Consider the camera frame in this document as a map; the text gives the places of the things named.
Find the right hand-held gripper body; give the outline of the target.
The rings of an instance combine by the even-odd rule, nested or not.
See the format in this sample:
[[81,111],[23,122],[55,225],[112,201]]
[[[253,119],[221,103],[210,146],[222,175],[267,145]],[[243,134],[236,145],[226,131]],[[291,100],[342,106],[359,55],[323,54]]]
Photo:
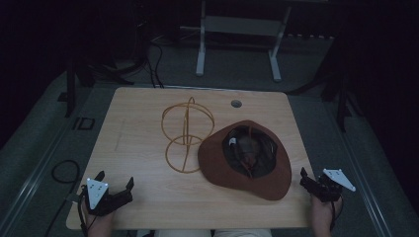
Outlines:
[[356,190],[341,169],[324,169],[318,180],[312,182],[310,192],[322,202],[337,201],[343,188],[351,192]]

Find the gold wire hat stand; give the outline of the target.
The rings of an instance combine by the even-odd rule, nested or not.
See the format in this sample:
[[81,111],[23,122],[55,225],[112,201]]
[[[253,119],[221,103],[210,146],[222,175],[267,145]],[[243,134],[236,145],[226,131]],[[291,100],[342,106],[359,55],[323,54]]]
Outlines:
[[168,139],[164,153],[168,166],[183,174],[198,172],[200,165],[193,152],[212,135],[214,127],[212,112],[197,103],[194,97],[166,108],[161,116],[160,128]]

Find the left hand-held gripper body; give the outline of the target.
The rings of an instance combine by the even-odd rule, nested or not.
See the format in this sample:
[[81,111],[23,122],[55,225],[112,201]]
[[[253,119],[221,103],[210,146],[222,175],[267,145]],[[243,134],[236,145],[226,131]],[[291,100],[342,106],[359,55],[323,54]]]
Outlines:
[[96,216],[105,216],[133,200],[132,193],[123,191],[111,195],[109,185],[94,179],[87,179],[86,205],[88,212]]

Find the white metal desk frame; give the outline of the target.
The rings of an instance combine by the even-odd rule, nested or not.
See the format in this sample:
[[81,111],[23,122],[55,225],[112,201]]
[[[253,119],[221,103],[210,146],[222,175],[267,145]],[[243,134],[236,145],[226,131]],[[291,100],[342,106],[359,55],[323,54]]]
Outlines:
[[292,7],[286,8],[283,18],[280,21],[213,16],[206,13],[206,7],[207,0],[201,0],[200,46],[196,66],[197,76],[203,76],[205,74],[206,33],[224,33],[275,37],[276,42],[268,51],[268,56],[273,80],[275,82],[282,80],[277,55],[285,35]]

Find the black metal stand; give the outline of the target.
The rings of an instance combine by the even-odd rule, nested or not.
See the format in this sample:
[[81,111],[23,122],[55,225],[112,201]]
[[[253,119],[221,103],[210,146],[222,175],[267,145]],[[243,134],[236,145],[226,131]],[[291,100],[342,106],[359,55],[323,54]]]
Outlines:
[[91,72],[93,60],[87,56],[70,57],[66,62],[66,91],[62,92],[59,102],[66,103],[65,116],[69,118],[76,106],[76,79],[84,87],[92,87],[95,84]]
[[364,114],[354,95],[349,92],[349,75],[334,73],[326,78],[326,86],[321,93],[325,102],[332,102],[337,98],[336,122],[342,132],[346,131],[345,118],[350,117],[351,110],[362,117]]

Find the brown felt hat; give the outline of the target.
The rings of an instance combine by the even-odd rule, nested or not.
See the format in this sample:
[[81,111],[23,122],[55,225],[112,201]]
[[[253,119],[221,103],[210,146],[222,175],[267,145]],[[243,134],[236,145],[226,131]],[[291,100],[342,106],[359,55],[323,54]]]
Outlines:
[[290,158],[281,140],[252,120],[236,122],[206,138],[198,161],[210,183],[266,200],[283,198],[292,182]]

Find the person's left hand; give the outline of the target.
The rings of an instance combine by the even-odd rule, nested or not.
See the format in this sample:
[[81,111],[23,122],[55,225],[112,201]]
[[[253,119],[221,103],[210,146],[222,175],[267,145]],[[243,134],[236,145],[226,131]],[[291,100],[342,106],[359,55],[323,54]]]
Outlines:
[[88,212],[87,205],[83,204],[83,213],[85,216],[85,223],[88,227],[88,231],[92,229],[109,229],[113,230],[113,220],[115,214],[113,212],[105,215],[105,216],[96,216],[91,215]]

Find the black floor bracket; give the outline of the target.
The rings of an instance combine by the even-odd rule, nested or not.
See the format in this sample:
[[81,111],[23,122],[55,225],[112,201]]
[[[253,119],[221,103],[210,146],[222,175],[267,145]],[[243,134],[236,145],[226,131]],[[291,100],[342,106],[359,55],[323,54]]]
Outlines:
[[96,123],[94,118],[77,118],[74,122],[73,130],[91,130]]

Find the person's right hand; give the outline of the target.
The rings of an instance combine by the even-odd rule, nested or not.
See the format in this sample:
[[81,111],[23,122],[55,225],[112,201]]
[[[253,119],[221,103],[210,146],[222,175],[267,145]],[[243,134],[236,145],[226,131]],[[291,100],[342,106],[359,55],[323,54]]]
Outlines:
[[314,227],[331,227],[332,223],[340,215],[343,199],[337,201],[322,202],[318,197],[311,196],[311,225]]

